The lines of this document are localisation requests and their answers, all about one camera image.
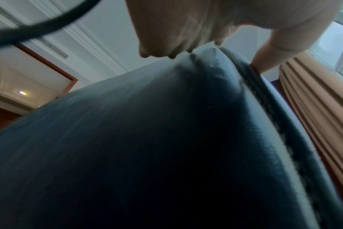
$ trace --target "brown wooden frame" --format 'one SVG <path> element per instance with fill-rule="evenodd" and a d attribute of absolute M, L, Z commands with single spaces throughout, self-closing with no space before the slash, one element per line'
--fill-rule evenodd
<path fill-rule="evenodd" d="M 38 60 L 39 62 L 43 63 L 44 65 L 46 65 L 47 67 L 51 68 L 52 70 L 54 70 L 55 72 L 58 72 L 59 74 L 63 75 L 64 77 L 66 77 L 67 79 L 71 80 L 70 84 L 67 86 L 67 88 L 63 91 L 63 95 L 67 94 L 71 91 L 71 89 L 74 87 L 74 85 L 77 83 L 78 79 L 76 79 L 75 77 L 73 77 L 72 75 L 68 74 L 67 72 L 65 72 L 64 70 L 62 70 L 61 68 L 57 67 L 56 65 L 54 65 L 53 63 L 51 63 L 50 61 L 46 60 L 45 58 L 43 58 L 42 56 L 38 55 L 37 53 L 35 53 L 34 51 L 32 51 L 31 49 L 27 48 L 26 46 L 24 46 L 23 44 L 15 44 L 14 45 L 16 48 L 18 48 L 19 50 L 25 52 L 26 54 L 30 55 L 31 57 L 35 58 L 36 60 Z"/>

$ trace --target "ceiling light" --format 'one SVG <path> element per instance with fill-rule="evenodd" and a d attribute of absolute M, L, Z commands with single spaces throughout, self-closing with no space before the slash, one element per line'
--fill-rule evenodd
<path fill-rule="evenodd" d="M 27 95 L 27 93 L 24 91 L 18 91 L 18 93 L 20 93 L 21 95 Z"/>

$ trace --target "window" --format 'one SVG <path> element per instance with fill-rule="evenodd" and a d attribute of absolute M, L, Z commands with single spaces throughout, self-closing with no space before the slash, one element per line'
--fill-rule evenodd
<path fill-rule="evenodd" d="M 343 9 L 309 52 L 343 76 Z"/>

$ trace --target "crown molding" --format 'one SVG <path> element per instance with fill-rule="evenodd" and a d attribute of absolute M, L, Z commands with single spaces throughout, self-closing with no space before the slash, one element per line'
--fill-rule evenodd
<path fill-rule="evenodd" d="M 56 4 L 51 0 L 29 0 L 34 6 L 36 6 L 46 16 L 53 18 L 63 13 Z M 106 65 L 109 69 L 114 71 L 117 75 L 126 73 L 129 69 L 119 64 L 121 61 L 110 52 L 107 53 L 100 45 L 98 45 L 89 35 L 87 35 L 77 24 L 73 23 L 63 29 L 74 40 L 85 47 L 92 55 L 94 55 L 99 61 Z"/>

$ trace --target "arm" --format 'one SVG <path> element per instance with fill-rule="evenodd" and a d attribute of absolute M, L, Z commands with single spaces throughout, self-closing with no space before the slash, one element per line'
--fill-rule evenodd
<path fill-rule="evenodd" d="M 308 49 L 329 27 L 342 6 L 343 0 L 335 0 L 303 23 L 272 31 L 268 42 L 252 60 L 254 69 L 259 73 L 266 72 Z"/>

